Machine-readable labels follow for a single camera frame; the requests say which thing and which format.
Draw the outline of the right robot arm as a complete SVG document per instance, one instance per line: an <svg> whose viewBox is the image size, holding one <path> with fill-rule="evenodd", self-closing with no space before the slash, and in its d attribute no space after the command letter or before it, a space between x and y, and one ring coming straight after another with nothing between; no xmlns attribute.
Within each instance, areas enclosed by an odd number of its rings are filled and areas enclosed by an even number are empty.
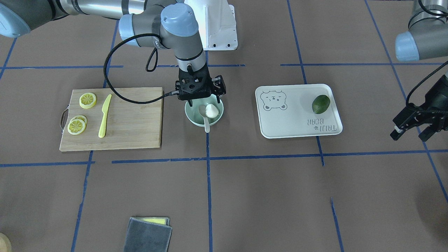
<svg viewBox="0 0 448 252"><path fill-rule="evenodd" d="M2 0L0 2L1 35L18 38L32 30L70 15L94 15L119 21L122 38L107 55L103 73L109 88L126 102L112 86L107 64L112 54L122 45L174 51L178 63L175 90L166 96L177 96L190 106L194 99L214 96L217 103L226 93L221 75L212 78L200 37L196 11L182 0Z"/></svg>

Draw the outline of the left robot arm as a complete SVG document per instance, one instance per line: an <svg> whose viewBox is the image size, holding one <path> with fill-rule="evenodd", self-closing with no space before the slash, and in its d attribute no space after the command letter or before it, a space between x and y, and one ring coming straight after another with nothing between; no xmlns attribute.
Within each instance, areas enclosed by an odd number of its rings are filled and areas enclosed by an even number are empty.
<svg viewBox="0 0 448 252"><path fill-rule="evenodd" d="M415 0L408 21L408 31L397 35L395 54L400 62L439 58L448 54L448 24L446 0ZM446 131L448 127L448 79L444 74L425 94L422 105L410 102L411 95L447 62L421 80L407 95L405 107L393 119L391 138L397 141L411 128L427 125L419 138L425 142L434 134Z"/></svg>

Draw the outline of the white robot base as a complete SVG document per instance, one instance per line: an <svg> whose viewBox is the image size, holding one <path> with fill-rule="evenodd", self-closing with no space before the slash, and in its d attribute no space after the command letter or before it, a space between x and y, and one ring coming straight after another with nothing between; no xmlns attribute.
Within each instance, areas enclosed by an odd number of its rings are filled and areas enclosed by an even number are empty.
<svg viewBox="0 0 448 252"><path fill-rule="evenodd" d="M186 0L195 13L205 51L237 50L235 9L227 0Z"/></svg>

